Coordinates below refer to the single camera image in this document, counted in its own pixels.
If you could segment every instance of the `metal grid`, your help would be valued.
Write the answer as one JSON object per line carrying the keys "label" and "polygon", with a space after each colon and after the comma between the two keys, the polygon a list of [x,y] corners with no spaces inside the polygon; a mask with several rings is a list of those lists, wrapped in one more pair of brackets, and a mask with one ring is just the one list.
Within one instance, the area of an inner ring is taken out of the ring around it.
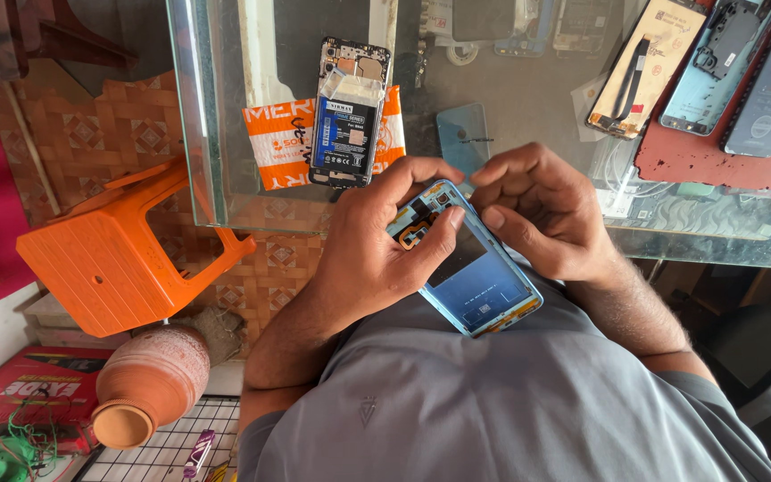
{"label": "metal grid", "polygon": [[[103,448],[75,482],[183,482],[183,464],[202,431],[216,431],[204,465],[191,482],[200,482],[210,467],[229,461],[236,440],[240,399],[204,396],[177,422],[161,426],[144,445],[132,450]],[[236,467],[230,460],[229,472]]]}

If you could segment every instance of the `gray t-shirt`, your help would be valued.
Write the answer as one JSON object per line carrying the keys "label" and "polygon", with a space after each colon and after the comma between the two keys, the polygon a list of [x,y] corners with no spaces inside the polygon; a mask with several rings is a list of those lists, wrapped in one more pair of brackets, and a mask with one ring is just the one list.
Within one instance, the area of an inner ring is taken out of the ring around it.
{"label": "gray t-shirt", "polygon": [[357,327],[319,385],[241,434],[241,482],[771,480],[721,390],[655,375],[561,285],[472,340],[412,295]]}

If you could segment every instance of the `orange packaging bag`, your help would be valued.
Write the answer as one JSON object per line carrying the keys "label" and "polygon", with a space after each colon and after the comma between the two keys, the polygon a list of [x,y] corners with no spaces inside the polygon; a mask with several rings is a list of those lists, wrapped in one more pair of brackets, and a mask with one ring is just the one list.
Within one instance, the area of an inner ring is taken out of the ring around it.
{"label": "orange packaging bag", "polygon": [[[267,191],[311,183],[306,158],[311,156],[314,99],[249,107],[242,110],[242,115]],[[400,87],[393,86],[385,94],[372,173],[379,174],[405,154]]]}

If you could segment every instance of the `battery label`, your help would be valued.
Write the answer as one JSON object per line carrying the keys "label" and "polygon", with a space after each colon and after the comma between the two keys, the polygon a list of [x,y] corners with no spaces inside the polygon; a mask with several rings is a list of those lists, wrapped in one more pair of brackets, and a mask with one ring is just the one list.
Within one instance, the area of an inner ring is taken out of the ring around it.
{"label": "battery label", "polygon": [[371,133],[376,108],[338,100],[319,98],[319,132],[312,163],[317,167],[353,174],[367,171],[371,153]]}

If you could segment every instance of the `clay pot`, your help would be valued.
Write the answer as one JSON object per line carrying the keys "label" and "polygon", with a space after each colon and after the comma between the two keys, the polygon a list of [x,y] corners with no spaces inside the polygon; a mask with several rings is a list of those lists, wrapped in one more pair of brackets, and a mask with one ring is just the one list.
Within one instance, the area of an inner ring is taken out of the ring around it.
{"label": "clay pot", "polygon": [[210,359],[197,331],[164,326],[115,350],[97,376],[94,434],[113,449],[134,449],[180,419],[207,387]]}

